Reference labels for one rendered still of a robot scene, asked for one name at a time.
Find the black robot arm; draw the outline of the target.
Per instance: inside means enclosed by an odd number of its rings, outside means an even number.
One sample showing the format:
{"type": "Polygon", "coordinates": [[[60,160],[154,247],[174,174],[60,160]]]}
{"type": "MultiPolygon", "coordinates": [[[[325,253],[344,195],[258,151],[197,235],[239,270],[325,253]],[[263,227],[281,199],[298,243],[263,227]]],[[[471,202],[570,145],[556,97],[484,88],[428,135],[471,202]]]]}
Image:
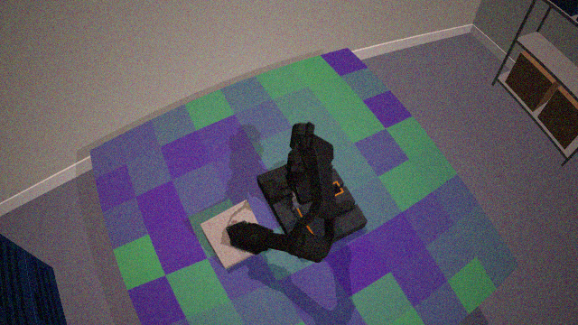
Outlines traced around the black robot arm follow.
{"type": "Polygon", "coordinates": [[[256,223],[240,221],[226,228],[231,246],[258,255],[268,248],[284,251],[300,258],[320,263],[330,252],[335,239],[335,221],[339,214],[332,184],[330,162],[333,160],[333,146],[314,134],[315,125],[295,123],[292,128],[287,170],[295,177],[309,173],[309,179],[294,183],[297,202],[312,205],[301,219],[296,221],[293,231],[287,234],[256,223]],[[316,217],[324,218],[324,236],[319,237],[304,231],[316,217]],[[246,223],[245,223],[246,222],[246,223]]]}

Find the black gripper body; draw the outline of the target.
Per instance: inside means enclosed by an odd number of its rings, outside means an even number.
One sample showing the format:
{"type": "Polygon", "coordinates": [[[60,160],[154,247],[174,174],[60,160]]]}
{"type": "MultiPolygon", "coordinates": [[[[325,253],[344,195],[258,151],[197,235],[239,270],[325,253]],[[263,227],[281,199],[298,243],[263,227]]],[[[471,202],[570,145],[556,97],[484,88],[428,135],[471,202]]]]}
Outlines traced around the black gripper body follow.
{"type": "MultiPolygon", "coordinates": [[[[287,164],[284,165],[287,170],[287,164]]],[[[290,189],[290,183],[305,181],[309,179],[309,173],[303,177],[295,177],[288,170],[284,173],[286,180],[281,181],[281,185],[277,185],[274,179],[270,181],[263,182],[261,184],[261,191],[263,192],[268,204],[275,204],[276,202],[281,202],[285,197],[290,196],[292,191],[290,189]]]]}

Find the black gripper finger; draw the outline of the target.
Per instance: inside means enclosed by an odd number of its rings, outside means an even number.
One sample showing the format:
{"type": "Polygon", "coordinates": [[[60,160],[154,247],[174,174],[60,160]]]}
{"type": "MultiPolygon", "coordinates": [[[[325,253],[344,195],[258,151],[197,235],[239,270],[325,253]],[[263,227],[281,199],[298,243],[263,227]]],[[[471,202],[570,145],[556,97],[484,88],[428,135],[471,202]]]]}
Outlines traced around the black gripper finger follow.
{"type": "MultiPolygon", "coordinates": [[[[281,184],[282,184],[281,181],[277,182],[277,185],[281,185],[281,184]]],[[[284,200],[290,200],[290,201],[292,201],[292,198],[293,198],[293,197],[294,197],[294,195],[291,193],[291,195],[285,197],[284,200]]]]}

